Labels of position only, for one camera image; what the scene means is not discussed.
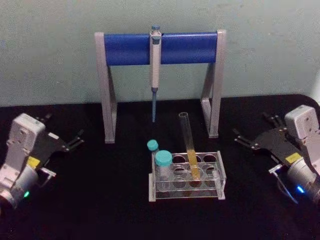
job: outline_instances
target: green led light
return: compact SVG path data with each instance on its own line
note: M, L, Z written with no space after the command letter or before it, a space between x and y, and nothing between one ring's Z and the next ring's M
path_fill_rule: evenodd
M26 198L26 197L28 197L29 195L30 195L30 192L29 192L29 191L26 191L23 197Z

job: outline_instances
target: gray metal frame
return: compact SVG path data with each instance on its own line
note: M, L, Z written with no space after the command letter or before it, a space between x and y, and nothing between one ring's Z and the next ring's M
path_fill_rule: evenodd
M209 138L218 137L220 103L224 65L226 59L226 30L217 30L216 61L209 63L204 80L201 106ZM96 68L102 104L105 143L114 144L116 138L117 101L110 67L107 65L105 37L103 32L96 32Z

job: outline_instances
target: yellow liquid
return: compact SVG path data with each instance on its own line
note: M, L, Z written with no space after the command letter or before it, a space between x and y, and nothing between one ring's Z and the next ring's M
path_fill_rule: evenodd
M186 151L188 154L188 160L189 160L189 165L191 169L191 175L194 180L200 180L200 173L198 170L198 162L197 162L197 157L196 157L196 152L193 149L188 149Z

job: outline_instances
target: wall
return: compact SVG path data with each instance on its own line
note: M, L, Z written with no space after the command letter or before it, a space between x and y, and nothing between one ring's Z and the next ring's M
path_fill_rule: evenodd
M223 95L309 94L318 0L10 0L0 3L0 105L99 102L94 32L227 30ZM165 65L159 99L198 98L206 66ZM113 67L120 101L150 100L149 67Z

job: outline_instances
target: black table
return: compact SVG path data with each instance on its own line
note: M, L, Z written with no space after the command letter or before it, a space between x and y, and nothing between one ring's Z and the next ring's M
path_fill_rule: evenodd
M11 122L20 113L33 117L53 113L47 130L68 141L84 129L85 143L70 154L51 158L47 167L57 172L56 178L41 190L34 187L18 209L1 220L0 239L112 239L114 234L116 239L137 234L134 239L150 239L170 237L169 229L175 229L180 239L192 234L198 239L311 239L320 233L316 207L305 197L297 205L280 193L268 173L275 163L235 143L232 132L237 128L254 139L271 127L262 112L283 118L302 104L314 107L319 118L320 107L303 95L223 98L219 138L209 139L199 100L159 101L154 126L150 102L119 103L115 144L104 144L100 104L2 107L2 161ZM179 112L189 113L197 152L221 151L225 200L148 202L151 154L146 143L155 138L160 149L184 152ZM150 224L157 231L149 231Z

